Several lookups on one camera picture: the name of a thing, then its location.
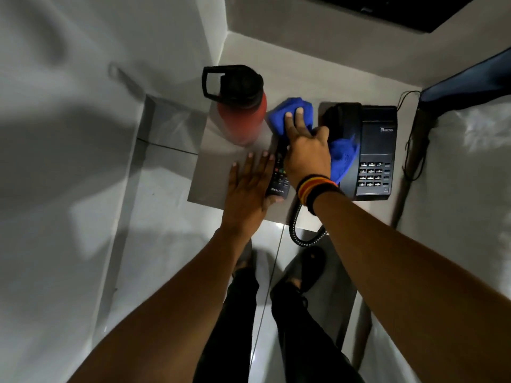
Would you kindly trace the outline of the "person's left hand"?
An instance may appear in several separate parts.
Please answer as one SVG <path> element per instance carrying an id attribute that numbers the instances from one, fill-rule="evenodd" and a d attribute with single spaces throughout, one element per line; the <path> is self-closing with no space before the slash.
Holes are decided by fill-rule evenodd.
<path id="1" fill-rule="evenodd" d="M 248 153 L 243 164 L 239 164 L 239 184 L 229 188 L 223 208 L 221 229 L 236 241 L 245 245 L 259 229 L 270 207 L 264 207 L 267 187 L 274 167 L 275 155 L 270 154 L 263 182 L 257 183 L 255 154 Z"/>

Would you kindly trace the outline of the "person's right hand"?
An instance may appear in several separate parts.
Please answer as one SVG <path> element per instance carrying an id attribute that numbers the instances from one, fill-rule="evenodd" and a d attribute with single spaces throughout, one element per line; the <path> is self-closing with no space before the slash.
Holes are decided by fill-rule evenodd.
<path id="1" fill-rule="evenodd" d="M 295 113 L 287 112 L 284 117 L 285 129 L 289 139 L 284 169 L 294 189 L 309 174 L 331 175 L 331 155 L 329 153 L 329 129 L 325 126 L 315 128 L 311 136 L 297 136 Z"/>

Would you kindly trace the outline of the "black remote control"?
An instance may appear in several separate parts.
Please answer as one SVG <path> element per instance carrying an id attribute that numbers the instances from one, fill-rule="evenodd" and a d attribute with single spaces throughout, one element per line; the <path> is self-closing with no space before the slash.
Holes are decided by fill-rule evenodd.
<path id="1" fill-rule="evenodd" d="M 275 196 L 284 200 L 288 197 L 290 183 L 284 169 L 284 159 L 288 150 L 288 145 L 289 143 L 284 140 L 279 140 L 277 143 L 274 167 L 265 197 Z"/>

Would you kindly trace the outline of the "blue microfibre cloth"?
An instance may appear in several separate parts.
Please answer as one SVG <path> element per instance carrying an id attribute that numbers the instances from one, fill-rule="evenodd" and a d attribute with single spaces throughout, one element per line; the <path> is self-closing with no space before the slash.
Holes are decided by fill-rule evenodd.
<path id="1" fill-rule="evenodd" d="M 318 125 L 329 129 L 328 146 L 331 154 L 331 180 L 337 184 L 341 182 L 360 154 L 359 130 L 361 127 L 361 104 L 359 103 L 322 103 L 325 109 Z M 301 97 L 290 97 L 277 105 L 267 114 L 267 122 L 272 132 L 278 138 L 277 154 L 280 158 L 286 156 L 290 145 L 285 130 L 284 117 L 287 112 L 295 113 L 296 109 L 303 108 L 303 119 L 306 128 L 312 132 L 313 105 Z"/>

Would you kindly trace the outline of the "person's left forearm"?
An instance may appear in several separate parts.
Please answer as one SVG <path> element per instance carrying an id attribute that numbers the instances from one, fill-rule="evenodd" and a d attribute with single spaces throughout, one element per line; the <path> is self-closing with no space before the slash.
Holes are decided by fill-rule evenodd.
<path id="1" fill-rule="evenodd" d="M 99 342 L 68 383 L 191 383 L 250 239 L 220 227 L 187 265 Z"/>

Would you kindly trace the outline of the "person's right forearm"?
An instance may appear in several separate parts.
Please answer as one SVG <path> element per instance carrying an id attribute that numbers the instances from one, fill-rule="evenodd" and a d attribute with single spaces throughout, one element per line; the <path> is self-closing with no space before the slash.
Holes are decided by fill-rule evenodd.
<path id="1" fill-rule="evenodd" d="M 316 216 L 422 383 L 511 383 L 511 300 L 340 193 Z"/>

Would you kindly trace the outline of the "striped wristband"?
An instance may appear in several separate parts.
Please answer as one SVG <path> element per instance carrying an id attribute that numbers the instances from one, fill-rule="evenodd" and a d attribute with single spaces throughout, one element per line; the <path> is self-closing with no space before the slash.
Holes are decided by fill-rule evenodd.
<path id="1" fill-rule="evenodd" d="M 308 197 L 310 193 L 316 188 L 320 187 L 320 192 L 340 192 L 338 184 L 333 182 L 328 176 L 322 174 L 309 174 L 305 176 L 296 188 L 298 200 L 302 206 L 312 207 L 308 205 Z"/>

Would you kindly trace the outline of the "black telephone handset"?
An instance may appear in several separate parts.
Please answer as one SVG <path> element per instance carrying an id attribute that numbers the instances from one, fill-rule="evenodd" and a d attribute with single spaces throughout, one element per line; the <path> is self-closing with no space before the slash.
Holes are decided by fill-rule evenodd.
<path id="1" fill-rule="evenodd" d="M 354 200 L 359 175 L 361 151 L 362 105 L 338 103 L 328 108 L 322 125 L 328 127 L 331 155 L 331 180 Z"/>

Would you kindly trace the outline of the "black wristband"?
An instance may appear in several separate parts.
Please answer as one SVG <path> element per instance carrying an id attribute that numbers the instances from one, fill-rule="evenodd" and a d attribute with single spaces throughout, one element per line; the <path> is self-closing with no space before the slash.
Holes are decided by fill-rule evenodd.
<path id="1" fill-rule="evenodd" d="M 340 193 L 344 195 L 344 192 L 340 189 L 340 187 L 331 181 L 325 181 L 318 184 L 315 184 L 311 187 L 310 192 L 307 194 L 305 199 L 305 205 L 307 206 L 310 214 L 316 216 L 316 211 L 314 209 L 314 203 L 316 199 L 324 193 Z"/>

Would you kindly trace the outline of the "red bottle with black lid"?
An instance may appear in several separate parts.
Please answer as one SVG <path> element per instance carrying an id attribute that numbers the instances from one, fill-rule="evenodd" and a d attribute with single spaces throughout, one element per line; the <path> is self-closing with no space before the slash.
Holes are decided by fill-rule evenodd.
<path id="1" fill-rule="evenodd" d="M 220 75 L 217 94 L 208 92 L 208 76 Z M 201 87 L 205 98 L 215 102 L 226 137 L 234 144 L 254 143 L 267 112 L 263 77 L 246 65 L 207 66 L 202 70 Z"/>

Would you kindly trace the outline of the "person's left shoe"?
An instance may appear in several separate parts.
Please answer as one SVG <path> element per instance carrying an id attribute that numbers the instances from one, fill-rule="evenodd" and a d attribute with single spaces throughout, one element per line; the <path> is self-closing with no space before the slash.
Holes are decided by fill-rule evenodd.
<path id="1" fill-rule="evenodd" d="M 234 278 L 240 270 L 251 269 L 254 270 L 254 258 L 255 254 L 253 253 L 252 240 L 250 239 L 246 246 L 244 247 L 240 257 L 238 258 L 232 273 L 232 277 Z"/>

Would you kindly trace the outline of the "person's shoe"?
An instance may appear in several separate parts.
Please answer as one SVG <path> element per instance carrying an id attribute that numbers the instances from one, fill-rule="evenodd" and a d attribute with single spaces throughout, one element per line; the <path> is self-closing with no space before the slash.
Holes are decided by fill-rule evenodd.
<path id="1" fill-rule="evenodd" d="M 322 276 L 327 261 L 323 248 L 310 246 L 291 261 L 286 270 L 285 282 L 296 286 L 301 294 L 308 292 Z"/>
<path id="2" fill-rule="evenodd" d="M 238 258 L 232 273 L 232 277 L 234 278 L 240 270 L 251 269 L 254 270 L 254 258 L 255 254 L 253 253 L 252 240 L 250 239 L 246 246 L 244 247 L 240 257 Z"/>

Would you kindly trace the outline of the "person's right shoe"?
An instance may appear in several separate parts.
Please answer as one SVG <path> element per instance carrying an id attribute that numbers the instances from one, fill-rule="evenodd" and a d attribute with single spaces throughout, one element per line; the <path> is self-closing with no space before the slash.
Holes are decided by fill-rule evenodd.
<path id="1" fill-rule="evenodd" d="M 322 276 L 327 261 L 323 248 L 310 246 L 291 261 L 286 270 L 285 282 L 296 286 L 301 294 L 308 292 Z"/>

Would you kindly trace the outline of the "black telephone base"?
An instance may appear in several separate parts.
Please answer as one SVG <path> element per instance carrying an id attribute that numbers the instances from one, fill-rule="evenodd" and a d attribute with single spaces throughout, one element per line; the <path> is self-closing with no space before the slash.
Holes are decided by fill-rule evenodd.
<path id="1" fill-rule="evenodd" d="M 354 201 L 385 201 L 393 188 L 398 108 L 361 105 L 357 114 L 359 157 Z"/>

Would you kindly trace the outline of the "person's right leg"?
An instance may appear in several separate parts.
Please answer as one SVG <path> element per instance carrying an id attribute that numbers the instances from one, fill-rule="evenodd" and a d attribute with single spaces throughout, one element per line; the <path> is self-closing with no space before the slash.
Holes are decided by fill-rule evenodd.
<path id="1" fill-rule="evenodd" d="M 281 280 L 270 296 L 286 383 L 364 383 L 309 314 L 306 298 L 293 283 Z"/>

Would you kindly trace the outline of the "person's leg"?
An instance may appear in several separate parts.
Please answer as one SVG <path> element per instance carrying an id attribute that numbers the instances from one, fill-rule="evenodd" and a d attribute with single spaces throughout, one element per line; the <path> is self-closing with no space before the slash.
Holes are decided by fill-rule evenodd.
<path id="1" fill-rule="evenodd" d="M 193 383 L 248 383 L 258 289 L 253 267 L 240 268 L 233 273 Z"/>
<path id="2" fill-rule="evenodd" d="M 309 314 L 306 298 L 293 283 L 281 280 L 270 296 L 286 383 L 364 383 Z"/>

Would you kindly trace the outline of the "person's left leg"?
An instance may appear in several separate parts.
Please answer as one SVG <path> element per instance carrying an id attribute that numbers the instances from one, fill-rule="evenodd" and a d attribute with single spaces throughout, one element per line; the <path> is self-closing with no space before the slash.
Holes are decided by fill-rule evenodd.
<path id="1" fill-rule="evenodd" d="M 193 383 L 248 383 L 258 289 L 253 267 L 240 268 L 233 273 Z"/>

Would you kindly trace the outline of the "black television screen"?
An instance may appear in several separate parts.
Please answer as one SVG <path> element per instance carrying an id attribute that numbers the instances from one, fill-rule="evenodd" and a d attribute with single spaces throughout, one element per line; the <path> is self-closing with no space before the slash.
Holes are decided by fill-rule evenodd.
<path id="1" fill-rule="evenodd" d="M 432 33 L 474 0 L 317 0 L 323 4 Z"/>

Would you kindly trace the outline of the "dark blue pillow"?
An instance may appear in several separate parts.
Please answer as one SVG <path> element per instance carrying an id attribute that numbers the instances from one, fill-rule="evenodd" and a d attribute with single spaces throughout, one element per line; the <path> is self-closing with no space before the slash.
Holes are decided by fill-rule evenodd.
<path id="1" fill-rule="evenodd" d="M 434 117 L 511 95 L 511 47 L 421 92 L 418 109 Z"/>

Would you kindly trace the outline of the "white bed sheet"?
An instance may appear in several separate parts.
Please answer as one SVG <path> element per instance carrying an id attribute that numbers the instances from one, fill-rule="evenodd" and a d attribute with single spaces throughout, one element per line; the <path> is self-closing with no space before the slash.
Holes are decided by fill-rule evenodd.
<path id="1" fill-rule="evenodd" d="M 429 144 L 398 230 L 511 300 L 511 95 L 416 122 Z"/>

